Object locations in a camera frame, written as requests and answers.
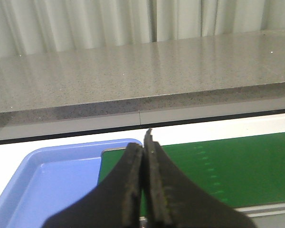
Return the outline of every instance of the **white curtain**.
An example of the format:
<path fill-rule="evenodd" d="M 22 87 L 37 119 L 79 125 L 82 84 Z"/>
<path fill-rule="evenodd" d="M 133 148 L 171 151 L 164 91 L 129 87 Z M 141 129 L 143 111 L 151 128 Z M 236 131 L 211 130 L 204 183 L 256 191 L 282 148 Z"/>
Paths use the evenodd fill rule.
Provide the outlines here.
<path fill-rule="evenodd" d="M 0 57 L 285 28 L 285 0 L 0 0 Z"/>

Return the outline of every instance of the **speckled stone countertop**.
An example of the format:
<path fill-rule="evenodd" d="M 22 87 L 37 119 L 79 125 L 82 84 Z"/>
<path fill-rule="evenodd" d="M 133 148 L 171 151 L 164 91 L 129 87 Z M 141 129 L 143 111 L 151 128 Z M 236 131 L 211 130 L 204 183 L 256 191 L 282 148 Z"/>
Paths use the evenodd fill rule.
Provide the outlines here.
<path fill-rule="evenodd" d="M 0 127 L 285 96 L 285 29 L 0 58 Z"/>

